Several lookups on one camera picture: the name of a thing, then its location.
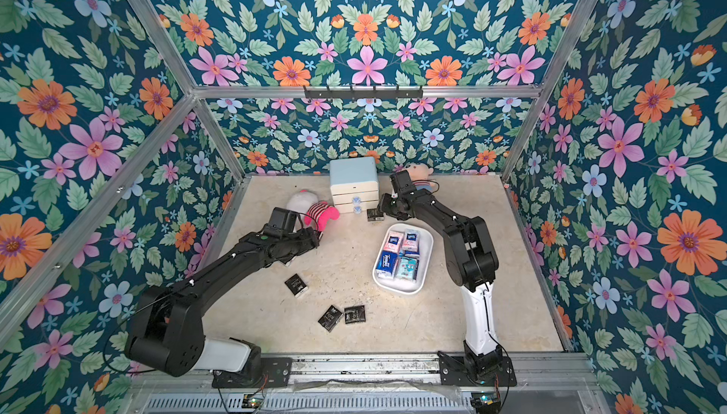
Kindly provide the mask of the black packet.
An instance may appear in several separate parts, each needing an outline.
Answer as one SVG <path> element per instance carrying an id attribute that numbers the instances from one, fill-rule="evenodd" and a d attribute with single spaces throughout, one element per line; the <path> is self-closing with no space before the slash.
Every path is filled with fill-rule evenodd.
<path id="1" fill-rule="evenodd" d="M 367 321 L 367 312 L 364 305 L 346 307 L 344 310 L 346 325 L 364 323 Z"/>
<path id="2" fill-rule="evenodd" d="M 331 305 L 318 319 L 318 324 L 327 332 L 331 332 L 343 317 L 343 312 L 334 305 Z"/>
<path id="3" fill-rule="evenodd" d="M 367 221 L 368 222 L 380 222 L 384 220 L 384 214 L 378 209 L 367 210 Z"/>

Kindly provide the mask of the teal tissue pack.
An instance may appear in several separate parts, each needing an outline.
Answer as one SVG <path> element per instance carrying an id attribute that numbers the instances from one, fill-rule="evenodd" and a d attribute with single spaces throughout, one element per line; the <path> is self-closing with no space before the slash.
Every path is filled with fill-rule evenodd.
<path id="1" fill-rule="evenodd" d="M 414 283 L 418 277 L 418 259 L 403 256 L 397 264 L 395 278 Z"/>

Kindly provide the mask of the pink tissue pack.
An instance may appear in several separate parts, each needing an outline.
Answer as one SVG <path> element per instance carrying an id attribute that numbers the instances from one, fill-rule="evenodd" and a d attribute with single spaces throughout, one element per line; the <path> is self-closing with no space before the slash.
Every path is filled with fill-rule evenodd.
<path id="1" fill-rule="evenodd" d="M 384 241 L 383 251 L 398 254 L 403 246 L 405 234 L 397 230 L 390 230 Z"/>

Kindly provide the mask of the white oval storage tray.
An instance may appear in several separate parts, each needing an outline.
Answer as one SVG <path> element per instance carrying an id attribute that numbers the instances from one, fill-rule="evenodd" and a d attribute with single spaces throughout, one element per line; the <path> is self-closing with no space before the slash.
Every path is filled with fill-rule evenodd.
<path id="1" fill-rule="evenodd" d="M 422 290 L 434 247 L 433 236 L 423 228 L 392 225 L 372 268 L 374 282 L 385 290 L 414 296 Z"/>

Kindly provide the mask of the black packet mid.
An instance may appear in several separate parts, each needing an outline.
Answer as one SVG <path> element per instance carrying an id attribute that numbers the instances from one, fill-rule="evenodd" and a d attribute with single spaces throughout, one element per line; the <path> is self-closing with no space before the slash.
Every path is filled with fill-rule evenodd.
<path id="1" fill-rule="evenodd" d="M 298 274 L 293 274 L 285 281 L 285 285 L 295 298 L 302 296 L 308 289 L 308 285 Z"/>

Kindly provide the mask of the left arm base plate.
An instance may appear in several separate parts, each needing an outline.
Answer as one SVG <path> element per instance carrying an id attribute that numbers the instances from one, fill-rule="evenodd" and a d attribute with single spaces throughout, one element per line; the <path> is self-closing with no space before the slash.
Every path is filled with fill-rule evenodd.
<path id="1" fill-rule="evenodd" d="M 214 370 L 214 389 L 280 389 L 287 387 L 292 374 L 289 357 L 254 357 L 240 372 Z"/>

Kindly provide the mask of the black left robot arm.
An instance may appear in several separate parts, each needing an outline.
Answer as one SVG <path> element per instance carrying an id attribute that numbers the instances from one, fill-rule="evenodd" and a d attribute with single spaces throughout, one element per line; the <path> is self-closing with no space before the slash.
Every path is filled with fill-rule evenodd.
<path id="1" fill-rule="evenodd" d="M 125 356 L 174 377 L 208 370 L 257 380 L 259 347 L 240 339 L 209 338 L 204 315 L 247 277 L 317 249 L 320 237 L 320 230 L 305 224 L 300 213 L 273 209 L 261 230 L 242 236 L 206 268 L 171 286 L 144 291 L 130 318 Z"/>

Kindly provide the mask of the white blue tissue pack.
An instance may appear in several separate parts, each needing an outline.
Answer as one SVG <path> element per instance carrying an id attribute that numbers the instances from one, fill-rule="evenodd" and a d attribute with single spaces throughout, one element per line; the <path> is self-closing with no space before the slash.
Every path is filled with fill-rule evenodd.
<path id="1" fill-rule="evenodd" d="M 420 254 L 420 234 L 416 230 L 407 230 L 404 233 L 401 252 L 404 255 Z"/>

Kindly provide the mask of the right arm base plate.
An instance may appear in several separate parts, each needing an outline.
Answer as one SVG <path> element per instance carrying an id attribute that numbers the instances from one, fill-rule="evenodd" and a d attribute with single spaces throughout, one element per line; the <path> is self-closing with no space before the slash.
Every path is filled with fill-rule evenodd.
<path id="1" fill-rule="evenodd" d="M 438 352 L 440 383 L 459 387 L 515 387 L 512 360 L 502 347 L 486 355 L 451 355 Z"/>

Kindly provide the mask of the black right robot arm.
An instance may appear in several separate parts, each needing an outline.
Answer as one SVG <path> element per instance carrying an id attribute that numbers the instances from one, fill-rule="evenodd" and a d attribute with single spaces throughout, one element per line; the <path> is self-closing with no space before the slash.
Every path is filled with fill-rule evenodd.
<path id="1" fill-rule="evenodd" d="M 485 220 L 451 210 L 432 192 L 418 189 L 405 171 L 391 175 L 390 181 L 393 192 L 382 195 L 379 209 L 399 221 L 422 221 L 442 237 L 448 274 L 462 290 L 466 355 L 494 355 L 499 343 L 492 291 L 499 259 Z"/>

